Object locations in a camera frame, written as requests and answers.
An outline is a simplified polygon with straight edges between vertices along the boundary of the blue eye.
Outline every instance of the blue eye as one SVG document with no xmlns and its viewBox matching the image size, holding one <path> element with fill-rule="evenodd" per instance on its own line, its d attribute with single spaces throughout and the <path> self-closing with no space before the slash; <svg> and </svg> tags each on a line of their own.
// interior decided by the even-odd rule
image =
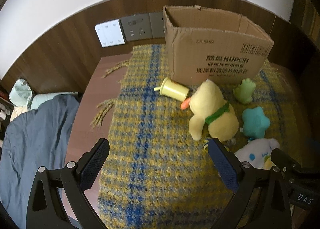
<svg viewBox="0 0 320 229">
<path fill-rule="evenodd" d="M 250 158 L 251 161 L 254 161 L 255 158 L 256 158 L 256 156 L 255 156 L 253 153 L 251 153 L 251 154 L 249 155 L 249 158 Z"/>
</svg>

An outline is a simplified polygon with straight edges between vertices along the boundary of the yellow and blue plaid cloth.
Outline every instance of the yellow and blue plaid cloth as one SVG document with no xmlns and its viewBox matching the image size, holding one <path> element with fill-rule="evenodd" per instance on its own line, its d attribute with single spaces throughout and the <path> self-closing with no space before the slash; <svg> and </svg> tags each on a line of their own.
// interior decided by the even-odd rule
<svg viewBox="0 0 320 229">
<path fill-rule="evenodd" d="M 207 128 L 201 141 L 193 141 L 188 131 L 190 109 L 181 111 L 179 101 L 153 90 L 167 76 L 164 45 L 133 48 L 109 131 L 110 154 L 100 177 L 100 218 L 110 229 L 210 228 L 231 199 L 232 192 L 203 150 Z M 234 98 L 235 85 L 220 85 L 240 127 L 244 109 L 262 106 L 271 120 L 266 138 L 277 139 L 282 150 L 300 161 L 292 102 L 268 61 L 254 81 L 257 88 L 248 106 Z M 238 132 L 231 151 L 243 147 L 247 139 Z"/>
</svg>

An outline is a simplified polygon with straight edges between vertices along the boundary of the yellow cup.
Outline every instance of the yellow cup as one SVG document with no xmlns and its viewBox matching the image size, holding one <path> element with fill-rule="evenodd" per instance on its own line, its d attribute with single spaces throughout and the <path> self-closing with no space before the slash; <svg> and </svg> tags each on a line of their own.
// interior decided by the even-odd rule
<svg viewBox="0 0 320 229">
<path fill-rule="evenodd" d="M 168 77 L 165 78 L 161 86 L 155 87 L 155 91 L 160 91 L 160 95 L 166 95 L 178 101 L 184 101 L 189 93 L 189 88 L 182 86 Z"/>
</svg>

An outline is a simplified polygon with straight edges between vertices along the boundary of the green scarf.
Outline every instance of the green scarf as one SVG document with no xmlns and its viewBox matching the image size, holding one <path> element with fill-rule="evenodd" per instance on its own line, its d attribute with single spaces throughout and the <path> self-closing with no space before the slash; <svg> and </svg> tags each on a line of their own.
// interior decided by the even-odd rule
<svg viewBox="0 0 320 229">
<path fill-rule="evenodd" d="M 216 119 L 218 119 L 222 114 L 224 114 L 225 112 L 229 112 L 229 105 L 230 103 L 227 101 L 227 103 L 225 105 L 223 105 L 221 108 L 219 108 L 215 113 L 213 113 L 212 115 L 208 116 L 205 118 L 205 123 L 207 123 L 208 125 L 215 121 Z"/>
</svg>

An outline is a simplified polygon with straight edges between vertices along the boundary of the orange beak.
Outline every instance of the orange beak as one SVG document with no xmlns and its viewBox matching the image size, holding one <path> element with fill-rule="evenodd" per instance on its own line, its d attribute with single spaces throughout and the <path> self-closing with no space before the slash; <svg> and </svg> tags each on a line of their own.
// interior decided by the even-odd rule
<svg viewBox="0 0 320 229">
<path fill-rule="evenodd" d="M 191 97 L 185 99 L 185 100 L 181 103 L 180 109 L 182 109 L 182 110 L 188 109 L 188 108 L 189 108 L 189 105 L 190 105 L 190 100 L 191 100 Z"/>
</svg>

